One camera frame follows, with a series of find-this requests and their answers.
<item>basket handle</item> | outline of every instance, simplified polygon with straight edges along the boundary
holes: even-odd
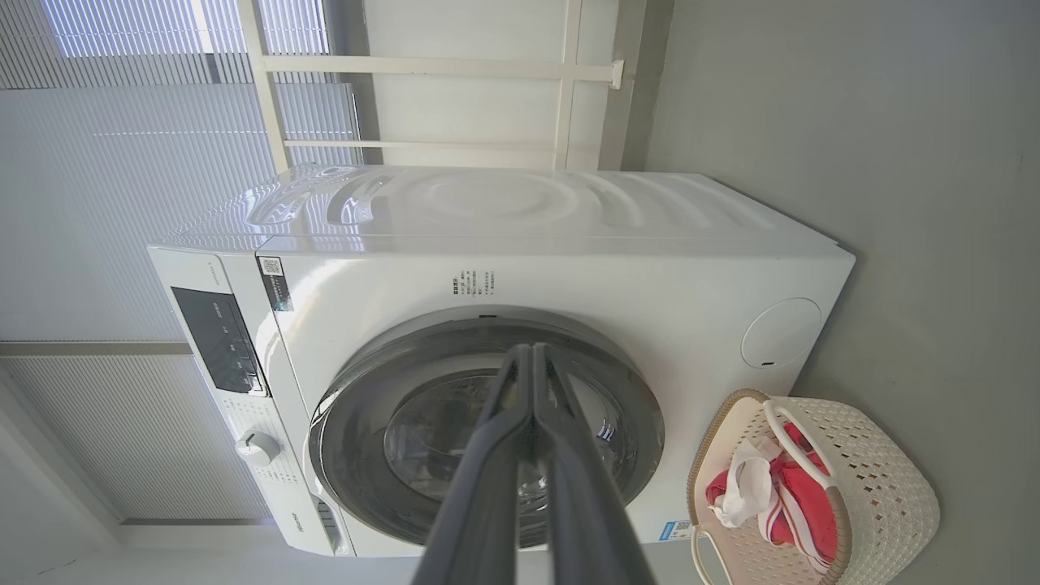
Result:
[[[708,577],[708,571],[704,568],[704,561],[701,560],[701,549],[697,545],[697,542],[700,540],[699,536],[701,535],[707,536],[708,542],[710,542],[711,548],[714,549],[716,557],[719,559],[719,564],[722,565],[722,570],[726,574],[727,585],[732,585],[733,578],[729,576],[729,567],[726,566],[726,561],[722,558],[722,553],[719,552],[719,546],[714,543],[714,538],[711,536],[711,533],[702,529],[700,526],[695,525],[694,533],[690,538],[690,548],[694,553],[694,567],[697,568],[697,575],[700,576],[704,585],[716,585],[714,582],[711,581],[711,578]]]
[[[765,401],[762,404],[762,409],[765,412],[765,421],[770,424],[770,428],[773,429],[773,434],[776,435],[777,440],[780,441],[780,444],[787,452],[787,455],[790,455],[791,459],[798,462],[798,464],[801,465],[802,469],[804,469],[806,474],[809,474],[809,477],[815,480],[816,483],[823,486],[824,489],[827,489],[828,487],[834,487],[834,485],[836,485],[834,483],[834,479],[828,476],[827,474],[821,472],[820,468],[816,467],[816,465],[812,461],[810,461],[808,457],[805,456],[805,453],[802,451],[802,448],[799,447],[790,438],[790,435],[787,434],[787,431],[783,430],[783,425],[780,424],[780,418],[777,417],[777,411],[779,410],[781,414],[789,418],[790,422],[794,423],[795,426],[797,427],[798,423],[795,423],[795,417],[790,415],[790,412],[788,412],[787,409],[782,406],[780,408],[775,407],[774,402],[772,400]]]

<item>dial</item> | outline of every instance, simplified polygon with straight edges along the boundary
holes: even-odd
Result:
[[[238,456],[254,467],[265,467],[278,457],[282,451],[278,441],[260,432],[250,431],[235,443]]]

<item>sticker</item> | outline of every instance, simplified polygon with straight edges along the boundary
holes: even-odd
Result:
[[[451,294],[491,297],[495,294],[495,271],[460,271],[451,278]]]
[[[267,289],[267,301],[270,303],[270,308],[282,312],[291,311],[292,298],[289,296],[289,284],[285,281],[285,273],[282,272],[282,259],[272,256],[257,256],[257,264],[260,266],[260,278],[263,279],[263,286]]]
[[[260,273],[268,276],[285,276],[282,272],[282,258],[260,256]]]
[[[670,522],[665,525],[665,531],[657,540],[688,540],[694,535],[692,525],[690,520]]]

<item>qr code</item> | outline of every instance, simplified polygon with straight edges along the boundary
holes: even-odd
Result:
[[[260,272],[267,276],[285,276],[281,258],[260,258]]]

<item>laundry basket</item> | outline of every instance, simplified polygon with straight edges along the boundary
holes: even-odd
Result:
[[[820,472],[783,431],[794,423],[820,455],[830,476]],[[834,563],[820,575],[790,544],[762,539],[755,522],[722,526],[708,509],[705,488],[729,468],[744,438],[775,436],[826,490],[834,510],[838,543]],[[881,585],[913,560],[939,526],[932,486],[882,430],[859,410],[827,400],[770,397],[757,390],[733,392],[719,410],[701,444],[686,485],[695,525],[693,554],[707,585],[698,535],[716,549],[732,585]]]

